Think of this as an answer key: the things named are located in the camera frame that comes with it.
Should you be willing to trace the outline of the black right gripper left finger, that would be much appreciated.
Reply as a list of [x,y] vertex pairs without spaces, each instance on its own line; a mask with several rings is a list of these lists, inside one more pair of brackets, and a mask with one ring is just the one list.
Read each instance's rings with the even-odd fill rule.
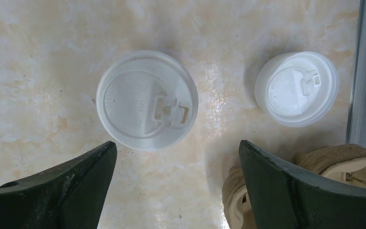
[[117,160],[108,141],[72,160],[0,186],[0,229],[95,229]]

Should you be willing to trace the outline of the translucent plastic cup lid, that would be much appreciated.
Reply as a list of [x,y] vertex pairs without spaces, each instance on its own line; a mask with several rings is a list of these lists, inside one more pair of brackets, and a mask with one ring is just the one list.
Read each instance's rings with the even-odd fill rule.
[[155,151],[188,134],[199,97],[192,77],[176,59],[141,50],[119,59],[104,73],[96,107],[103,127],[116,141]]

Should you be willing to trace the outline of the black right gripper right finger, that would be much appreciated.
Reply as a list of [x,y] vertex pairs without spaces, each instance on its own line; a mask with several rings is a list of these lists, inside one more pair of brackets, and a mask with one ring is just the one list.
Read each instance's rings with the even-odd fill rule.
[[314,174],[246,140],[239,155],[258,229],[366,229],[366,188]]

